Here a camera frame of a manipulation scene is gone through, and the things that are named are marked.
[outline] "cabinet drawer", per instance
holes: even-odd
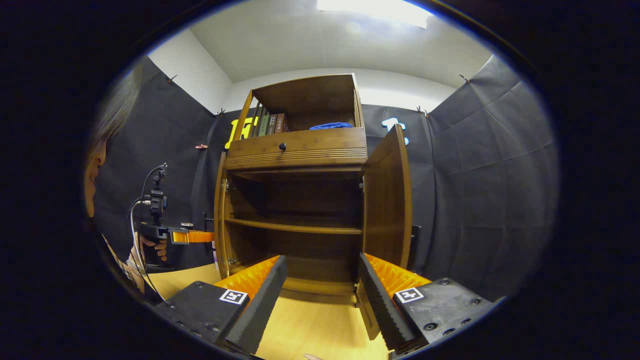
[[[362,164],[367,160],[363,127],[293,131],[231,143],[229,170],[305,165]]]

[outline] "person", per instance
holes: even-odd
[[[99,175],[100,167],[103,166],[107,160],[107,141],[121,130],[129,118],[140,94],[141,83],[142,69],[141,65],[137,65],[114,82],[114,85],[111,86],[105,98],[98,106],[97,119],[90,133],[91,137],[87,146],[87,158],[83,179],[84,204],[90,219],[92,219],[95,214],[95,205],[93,203],[95,180]],[[146,275],[144,271],[144,251],[141,251],[140,257],[138,256],[138,238],[145,246],[154,247],[158,251],[158,256],[166,255],[166,240],[161,240],[160,243],[156,244],[143,236],[138,237],[138,234],[134,233],[134,242],[129,252],[129,258],[123,262],[116,256],[107,239],[104,238],[104,235],[100,234],[99,236],[106,242],[106,246],[113,256],[116,265],[126,275],[127,279],[140,290],[142,294],[145,292],[149,293],[150,288],[143,278]]]

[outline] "blue cloth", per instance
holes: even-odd
[[[349,124],[348,122],[330,122],[329,124],[312,126],[309,130],[337,129],[339,127],[353,127],[353,125]]]

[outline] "white ceiling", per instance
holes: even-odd
[[[351,67],[399,72],[458,88],[491,52],[435,16],[427,28],[359,13],[320,12],[316,0],[250,0],[191,31],[231,81]]]

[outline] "wooden table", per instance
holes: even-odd
[[[214,264],[188,270],[150,274],[167,299],[194,281],[214,284],[220,273]],[[369,341],[355,296],[315,295],[282,290],[264,330],[257,356],[266,360],[387,360],[382,335]]]

